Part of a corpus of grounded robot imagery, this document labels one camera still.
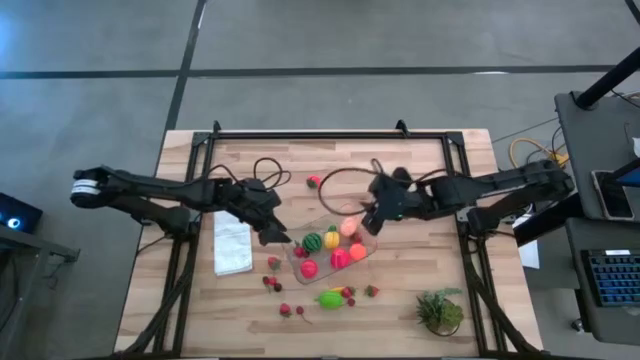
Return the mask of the grey metal stand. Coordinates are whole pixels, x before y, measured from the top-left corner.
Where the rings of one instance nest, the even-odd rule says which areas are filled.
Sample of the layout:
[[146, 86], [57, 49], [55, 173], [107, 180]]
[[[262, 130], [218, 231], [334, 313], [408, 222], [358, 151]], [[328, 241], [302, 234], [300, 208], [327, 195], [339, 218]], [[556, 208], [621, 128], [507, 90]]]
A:
[[0, 243], [7, 245], [20, 255], [32, 255], [31, 270], [26, 274], [23, 286], [18, 286], [15, 306], [11, 310], [7, 323], [0, 330], [0, 360], [10, 360], [10, 355], [18, 345], [19, 335], [26, 327], [26, 317], [35, 293], [36, 283], [44, 275], [45, 267], [51, 256], [58, 256], [64, 262], [76, 262], [79, 249], [41, 239], [35, 235], [12, 230], [0, 225]]

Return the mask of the black smartphone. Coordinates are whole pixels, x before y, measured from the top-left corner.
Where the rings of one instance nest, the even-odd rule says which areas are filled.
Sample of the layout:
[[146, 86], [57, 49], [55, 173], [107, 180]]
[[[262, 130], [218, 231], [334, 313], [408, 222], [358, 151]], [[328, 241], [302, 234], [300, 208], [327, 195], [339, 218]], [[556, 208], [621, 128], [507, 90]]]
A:
[[591, 177], [606, 219], [619, 221], [635, 219], [626, 191], [614, 179], [612, 172], [592, 171]]

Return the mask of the black aluminium table frame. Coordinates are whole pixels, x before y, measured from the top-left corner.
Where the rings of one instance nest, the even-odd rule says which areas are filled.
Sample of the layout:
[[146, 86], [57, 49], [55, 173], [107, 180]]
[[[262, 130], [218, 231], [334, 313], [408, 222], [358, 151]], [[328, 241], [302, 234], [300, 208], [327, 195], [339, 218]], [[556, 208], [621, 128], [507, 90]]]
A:
[[[278, 218], [290, 229], [323, 215], [363, 193], [372, 159], [386, 170], [398, 166], [419, 177], [452, 165], [474, 176], [497, 169], [490, 136], [485, 129], [464, 130], [318, 130], [276, 133], [223, 131], [214, 143], [213, 162], [219, 174], [243, 177], [267, 175], [273, 167], [288, 171], [278, 188]], [[317, 189], [306, 179], [321, 178]], [[497, 331], [480, 299], [471, 299], [466, 286], [460, 242], [453, 217], [428, 222], [405, 220], [386, 223], [378, 248], [364, 262], [309, 285], [301, 284], [289, 263], [277, 273], [281, 292], [262, 284], [269, 272], [267, 260], [282, 257], [280, 245], [253, 247], [253, 268], [235, 275], [214, 273], [213, 223], [206, 216], [200, 235], [184, 336], [174, 338], [179, 316], [167, 322], [164, 347], [178, 357], [195, 358], [400, 358], [475, 357], [478, 345], [489, 349], [509, 347]], [[379, 289], [368, 297], [368, 285]], [[322, 292], [352, 286], [356, 303], [335, 310], [315, 301]], [[425, 291], [458, 288], [450, 300], [462, 307], [464, 319], [450, 337], [440, 337], [419, 323], [416, 297]], [[292, 315], [280, 315], [282, 303]], [[296, 314], [302, 306], [306, 323]]]

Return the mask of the grey side desk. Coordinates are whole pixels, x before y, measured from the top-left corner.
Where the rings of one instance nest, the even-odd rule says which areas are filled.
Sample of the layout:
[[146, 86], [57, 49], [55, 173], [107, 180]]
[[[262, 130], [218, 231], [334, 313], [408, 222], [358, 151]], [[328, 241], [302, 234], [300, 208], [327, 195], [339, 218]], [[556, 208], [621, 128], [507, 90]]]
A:
[[640, 189], [626, 190], [632, 221], [604, 216], [592, 173], [616, 171], [636, 159], [632, 138], [640, 137], [640, 109], [620, 98], [605, 97], [582, 110], [570, 94], [554, 98], [583, 214], [570, 217], [565, 229], [580, 284], [576, 296], [587, 332], [600, 342], [640, 346], [640, 306], [600, 307], [590, 288], [583, 250], [640, 249]]

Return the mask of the white folded cloth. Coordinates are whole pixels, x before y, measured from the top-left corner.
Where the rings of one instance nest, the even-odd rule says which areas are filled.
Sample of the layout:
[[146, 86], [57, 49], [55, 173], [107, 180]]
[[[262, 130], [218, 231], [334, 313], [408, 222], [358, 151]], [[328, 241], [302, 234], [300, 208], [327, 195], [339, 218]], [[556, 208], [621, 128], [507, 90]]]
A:
[[226, 276], [251, 271], [250, 227], [228, 212], [215, 212], [213, 216], [214, 273]]

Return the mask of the black keyboard blue backlight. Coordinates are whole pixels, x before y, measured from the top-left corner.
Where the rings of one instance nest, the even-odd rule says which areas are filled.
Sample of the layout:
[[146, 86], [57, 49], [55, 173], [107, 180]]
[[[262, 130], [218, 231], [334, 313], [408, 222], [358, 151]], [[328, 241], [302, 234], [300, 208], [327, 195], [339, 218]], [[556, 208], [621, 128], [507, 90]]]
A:
[[640, 307], [640, 248], [582, 250], [581, 258], [599, 307]]

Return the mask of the black device blue light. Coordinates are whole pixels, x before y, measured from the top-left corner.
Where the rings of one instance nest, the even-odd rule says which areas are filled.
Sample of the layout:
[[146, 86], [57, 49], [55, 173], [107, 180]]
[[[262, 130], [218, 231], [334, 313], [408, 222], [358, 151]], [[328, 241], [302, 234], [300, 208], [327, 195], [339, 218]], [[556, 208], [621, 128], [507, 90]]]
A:
[[0, 225], [34, 234], [42, 214], [39, 208], [0, 192]]

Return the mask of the green toy melon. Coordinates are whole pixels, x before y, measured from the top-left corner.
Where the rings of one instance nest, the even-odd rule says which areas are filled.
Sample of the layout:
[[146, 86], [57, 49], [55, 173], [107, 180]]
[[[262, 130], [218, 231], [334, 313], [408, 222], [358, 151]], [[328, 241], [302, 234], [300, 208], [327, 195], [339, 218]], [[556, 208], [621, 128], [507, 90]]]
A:
[[325, 291], [315, 298], [315, 301], [323, 309], [335, 310], [341, 308], [345, 304], [345, 299], [338, 292]]

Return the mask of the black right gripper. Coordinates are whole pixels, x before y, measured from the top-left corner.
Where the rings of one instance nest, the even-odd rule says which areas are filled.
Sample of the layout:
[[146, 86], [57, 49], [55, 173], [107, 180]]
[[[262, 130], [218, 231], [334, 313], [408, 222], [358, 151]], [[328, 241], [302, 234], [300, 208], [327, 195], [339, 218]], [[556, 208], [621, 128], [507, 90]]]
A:
[[361, 225], [371, 235], [378, 235], [386, 220], [425, 218], [435, 210], [435, 202], [424, 188], [410, 191], [414, 183], [406, 169], [377, 175], [368, 187], [373, 202], [364, 213]]

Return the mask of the black pole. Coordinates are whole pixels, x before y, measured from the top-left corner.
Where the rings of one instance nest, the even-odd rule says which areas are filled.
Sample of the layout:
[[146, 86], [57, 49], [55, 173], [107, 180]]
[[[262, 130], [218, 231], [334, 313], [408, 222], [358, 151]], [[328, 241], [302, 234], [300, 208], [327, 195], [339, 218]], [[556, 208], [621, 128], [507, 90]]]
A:
[[638, 69], [640, 69], [640, 47], [626, 56], [587, 90], [579, 95], [573, 95], [575, 105], [582, 110], [591, 110], [601, 98]]

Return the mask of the clear plastic tupperware container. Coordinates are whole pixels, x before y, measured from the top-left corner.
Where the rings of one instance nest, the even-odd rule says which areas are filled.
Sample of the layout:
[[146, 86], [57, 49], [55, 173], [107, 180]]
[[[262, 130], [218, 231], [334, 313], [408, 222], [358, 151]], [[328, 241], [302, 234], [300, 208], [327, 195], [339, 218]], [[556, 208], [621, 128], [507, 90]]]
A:
[[[377, 238], [370, 235], [361, 225], [359, 220], [359, 226], [357, 232], [351, 237], [345, 237], [340, 234], [340, 245], [337, 248], [344, 248], [349, 252], [349, 248], [354, 243], [361, 243], [368, 250], [368, 256], [360, 261], [354, 262], [351, 260], [351, 263], [343, 268], [343, 269], [333, 269], [330, 265], [330, 256], [334, 249], [327, 249], [324, 246], [324, 234], [327, 232], [328, 228], [331, 225], [336, 225], [339, 231], [339, 226], [343, 218], [335, 216], [333, 214], [323, 215], [319, 218], [316, 218], [310, 222], [307, 222], [303, 225], [298, 226], [297, 228], [290, 229], [288, 232], [288, 236], [292, 239], [290, 244], [285, 244], [283, 246], [283, 250], [285, 251], [286, 258], [290, 264], [291, 269], [294, 272], [295, 278], [301, 284], [311, 284], [320, 280], [324, 280], [328, 277], [331, 277], [337, 273], [342, 272], [343, 270], [353, 266], [359, 265], [361, 262], [364, 262], [370, 255], [372, 255], [378, 248]], [[321, 251], [317, 253], [310, 254], [309, 258], [298, 258], [293, 254], [293, 250], [296, 245], [302, 246], [302, 240], [305, 235], [308, 233], [318, 233], [323, 238], [323, 248]], [[318, 275], [311, 280], [306, 280], [302, 277], [299, 271], [299, 265], [302, 261], [312, 259], [319, 266]]]

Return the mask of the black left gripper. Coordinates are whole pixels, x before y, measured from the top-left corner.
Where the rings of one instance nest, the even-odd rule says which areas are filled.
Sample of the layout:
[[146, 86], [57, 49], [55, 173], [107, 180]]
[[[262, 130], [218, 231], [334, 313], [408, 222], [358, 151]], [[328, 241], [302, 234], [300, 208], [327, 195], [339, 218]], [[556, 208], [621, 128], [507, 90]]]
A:
[[281, 199], [274, 190], [267, 190], [257, 179], [222, 187], [222, 208], [252, 228], [264, 228], [258, 232], [259, 243], [290, 243], [286, 226], [276, 217], [274, 209]]

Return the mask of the small green potted plant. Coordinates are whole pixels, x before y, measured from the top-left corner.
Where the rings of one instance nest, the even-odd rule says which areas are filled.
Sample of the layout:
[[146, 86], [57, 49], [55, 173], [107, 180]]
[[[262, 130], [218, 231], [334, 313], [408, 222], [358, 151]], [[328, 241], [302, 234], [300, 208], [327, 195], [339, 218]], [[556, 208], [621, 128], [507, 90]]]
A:
[[463, 319], [462, 307], [450, 300], [451, 296], [461, 295], [458, 288], [443, 288], [425, 291], [416, 297], [416, 314], [419, 323], [440, 337], [454, 335]]

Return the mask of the green striped toy watermelon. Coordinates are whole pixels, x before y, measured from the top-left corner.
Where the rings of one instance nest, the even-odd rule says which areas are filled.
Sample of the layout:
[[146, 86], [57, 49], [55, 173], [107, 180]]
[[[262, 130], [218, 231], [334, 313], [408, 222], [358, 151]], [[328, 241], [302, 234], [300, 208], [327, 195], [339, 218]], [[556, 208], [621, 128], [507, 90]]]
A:
[[302, 247], [309, 254], [317, 253], [323, 248], [323, 238], [318, 233], [308, 233], [303, 237]]

